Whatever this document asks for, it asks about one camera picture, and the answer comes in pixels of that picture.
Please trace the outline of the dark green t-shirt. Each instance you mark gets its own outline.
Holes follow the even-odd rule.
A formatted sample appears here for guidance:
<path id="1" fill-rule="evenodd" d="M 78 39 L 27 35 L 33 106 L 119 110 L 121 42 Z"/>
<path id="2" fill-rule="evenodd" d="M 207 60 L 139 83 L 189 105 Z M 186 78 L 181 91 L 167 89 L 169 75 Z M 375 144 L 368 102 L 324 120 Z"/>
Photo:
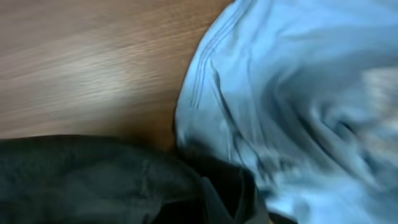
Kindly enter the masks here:
<path id="1" fill-rule="evenodd" d="M 251 173 L 114 138 L 1 141 L 2 223 L 269 223 Z"/>

